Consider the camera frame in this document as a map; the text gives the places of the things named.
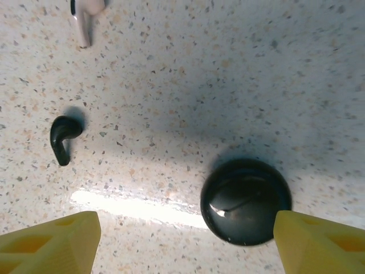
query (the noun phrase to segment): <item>wireless earbud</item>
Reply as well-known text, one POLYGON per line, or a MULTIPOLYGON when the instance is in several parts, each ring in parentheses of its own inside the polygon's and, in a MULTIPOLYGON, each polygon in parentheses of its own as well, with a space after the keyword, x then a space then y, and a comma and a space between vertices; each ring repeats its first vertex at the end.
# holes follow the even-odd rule
POLYGON ((75 18, 79 46, 81 48, 90 47, 90 39, 84 13, 96 15, 104 8, 104 0, 71 0, 71 14, 75 18))
POLYGON ((51 127, 51 146, 60 166, 70 162, 70 156, 64 150, 62 141, 74 139, 82 133, 81 124, 74 118, 67 116, 57 117, 51 127))

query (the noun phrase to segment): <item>speckled countertop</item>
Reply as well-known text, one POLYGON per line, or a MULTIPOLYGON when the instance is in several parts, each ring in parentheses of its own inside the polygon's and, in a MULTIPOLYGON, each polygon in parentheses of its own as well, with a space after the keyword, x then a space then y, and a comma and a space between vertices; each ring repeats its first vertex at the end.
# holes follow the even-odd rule
POLYGON ((69 3, 1 0, 2 233, 95 209, 93 273, 283 273, 273 241, 200 216, 212 168, 258 157, 299 212, 365 228, 365 2, 108 1, 77 46, 69 3), (84 117, 59 167, 52 121, 84 117))

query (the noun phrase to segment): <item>black earbud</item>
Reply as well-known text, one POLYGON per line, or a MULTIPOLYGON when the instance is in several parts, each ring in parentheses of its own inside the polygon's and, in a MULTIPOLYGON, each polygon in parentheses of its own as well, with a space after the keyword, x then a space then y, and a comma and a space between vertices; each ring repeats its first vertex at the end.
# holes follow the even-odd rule
POLYGON ((74 139, 81 133, 82 125, 74 118, 59 116, 54 120, 51 127, 51 146, 60 166, 66 166, 70 162, 70 156, 66 153, 62 141, 74 139))

